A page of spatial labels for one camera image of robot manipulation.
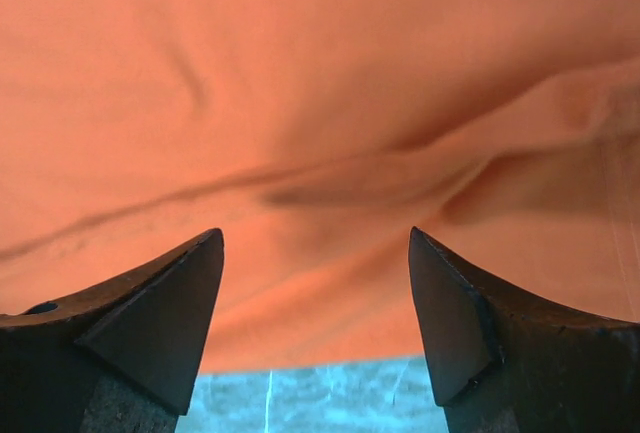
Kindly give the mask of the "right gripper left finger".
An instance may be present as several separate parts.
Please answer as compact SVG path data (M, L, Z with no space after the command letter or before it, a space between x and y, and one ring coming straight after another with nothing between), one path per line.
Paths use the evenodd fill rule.
M172 432L190 405L224 265L210 229L1 318L5 432Z

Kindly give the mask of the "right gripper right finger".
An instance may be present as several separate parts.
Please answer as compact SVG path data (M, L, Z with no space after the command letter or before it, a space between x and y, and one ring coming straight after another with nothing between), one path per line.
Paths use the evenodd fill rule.
M419 229L413 302L452 432L635 432L639 327L530 293Z

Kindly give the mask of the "orange t-shirt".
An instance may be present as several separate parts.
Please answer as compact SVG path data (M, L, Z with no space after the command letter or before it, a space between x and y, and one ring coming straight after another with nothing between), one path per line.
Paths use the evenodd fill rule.
M1 309L200 232L202 368L419 352L418 227L639 317L639 0L1 0Z

